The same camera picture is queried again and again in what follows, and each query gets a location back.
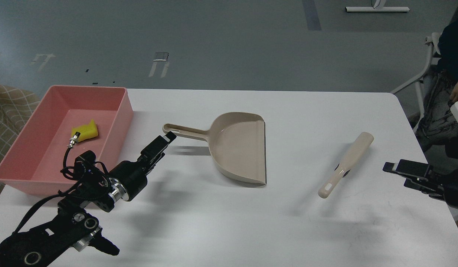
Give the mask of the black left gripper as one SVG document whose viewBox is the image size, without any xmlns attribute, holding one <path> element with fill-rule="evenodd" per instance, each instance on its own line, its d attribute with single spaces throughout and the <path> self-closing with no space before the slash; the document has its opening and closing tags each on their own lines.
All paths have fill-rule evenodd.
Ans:
<svg viewBox="0 0 458 267">
<path fill-rule="evenodd" d="M 109 175 L 125 190 L 123 200 L 132 201 L 148 184 L 144 167 L 153 167 L 165 155 L 165 150 L 177 138 L 174 132 L 157 136 L 141 150 L 138 162 L 123 161 Z"/>
</svg>

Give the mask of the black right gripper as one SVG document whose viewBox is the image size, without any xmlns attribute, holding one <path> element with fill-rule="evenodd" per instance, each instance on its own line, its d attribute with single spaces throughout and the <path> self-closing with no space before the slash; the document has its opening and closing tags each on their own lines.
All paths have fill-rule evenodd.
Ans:
<svg viewBox="0 0 458 267">
<path fill-rule="evenodd" d="M 404 182 L 406 188 L 420 191 L 431 199 L 444 201 L 458 209 L 458 169 L 442 174 L 435 172 L 430 164 L 400 159 L 397 163 L 385 162 L 382 170 L 407 178 Z"/>
</svg>

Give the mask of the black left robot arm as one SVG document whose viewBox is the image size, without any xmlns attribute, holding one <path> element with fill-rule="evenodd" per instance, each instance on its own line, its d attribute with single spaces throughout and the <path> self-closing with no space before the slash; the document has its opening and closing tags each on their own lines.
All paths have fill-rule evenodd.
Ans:
<svg viewBox="0 0 458 267">
<path fill-rule="evenodd" d="M 81 140 L 81 133 L 75 132 L 61 169 L 63 176 L 75 184 L 66 191 L 41 199 L 29 209 L 12 235 L 0 243 L 0 267 L 47 267 L 71 247 L 82 251 L 90 246 L 109 255 L 118 255 L 119 248 L 103 237 L 98 218 L 85 208 L 93 203 L 102 211 L 110 212 L 117 201 L 132 201 L 147 186 L 147 175 L 175 139 L 173 132 L 158 136 L 142 149 L 135 162 L 123 161 L 108 171 L 104 164 L 97 167 L 99 162 L 92 151 L 76 157 L 73 166 L 67 165 L 70 150 Z M 22 232 L 23 226 L 40 207 L 58 197 L 58 212 L 51 221 Z"/>
</svg>

